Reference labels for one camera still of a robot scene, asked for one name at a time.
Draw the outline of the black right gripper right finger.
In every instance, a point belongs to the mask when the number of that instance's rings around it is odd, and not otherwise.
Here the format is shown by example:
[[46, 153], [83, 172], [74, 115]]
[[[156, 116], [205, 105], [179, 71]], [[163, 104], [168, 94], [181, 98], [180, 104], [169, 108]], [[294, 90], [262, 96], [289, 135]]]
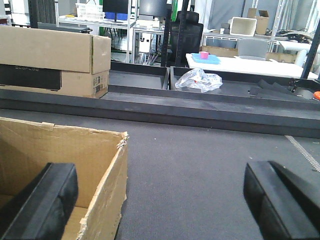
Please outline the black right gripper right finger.
[[243, 196], [265, 240], [320, 238], [320, 188], [278, 162], [248, 162]]

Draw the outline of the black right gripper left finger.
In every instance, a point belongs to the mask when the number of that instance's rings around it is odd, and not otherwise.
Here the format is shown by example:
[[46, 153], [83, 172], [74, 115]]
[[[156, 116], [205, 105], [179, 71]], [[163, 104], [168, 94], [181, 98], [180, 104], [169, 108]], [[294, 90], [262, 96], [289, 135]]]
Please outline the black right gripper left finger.
[[0, 209], [2, 240], [60, 240], [79, 195], [73, 163], [49, 162]]

